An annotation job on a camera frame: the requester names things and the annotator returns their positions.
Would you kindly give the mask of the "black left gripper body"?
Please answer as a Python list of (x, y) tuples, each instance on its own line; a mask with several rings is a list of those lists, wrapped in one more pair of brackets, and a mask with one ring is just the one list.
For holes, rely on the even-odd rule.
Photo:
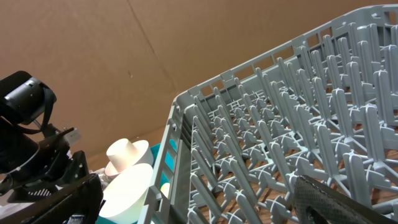
[(85, 153), (70, 152), (64, 135), (35, 142), (19, 130), (1, 127), (1, 195), (12, 192), (9, 203), (36, 202), (89, 174)]

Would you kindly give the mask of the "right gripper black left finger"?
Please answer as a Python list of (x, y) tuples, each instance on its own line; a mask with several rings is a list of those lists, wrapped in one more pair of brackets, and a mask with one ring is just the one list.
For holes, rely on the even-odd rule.
[(103, 205), (101, 180), (95, 173), (3, 219), (1, 224), (64, 223), (81, 215), (80, 223), (95, 223)]

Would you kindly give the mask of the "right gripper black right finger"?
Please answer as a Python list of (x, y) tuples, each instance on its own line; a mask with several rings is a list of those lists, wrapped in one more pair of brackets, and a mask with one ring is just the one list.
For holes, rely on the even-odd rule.
[(397, 224), (307, 175), (295, 181), (293, 208), (300, 224)]

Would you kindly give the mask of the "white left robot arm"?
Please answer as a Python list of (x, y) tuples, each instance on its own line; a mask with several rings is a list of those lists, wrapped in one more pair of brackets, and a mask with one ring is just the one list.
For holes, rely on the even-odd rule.
[(29, 203), (54, 194), (89, 174), (85, 153), (71, 153), (76, 128), (51, 124), (55, 93), (25, 71), (1, 80), (1, 195)]

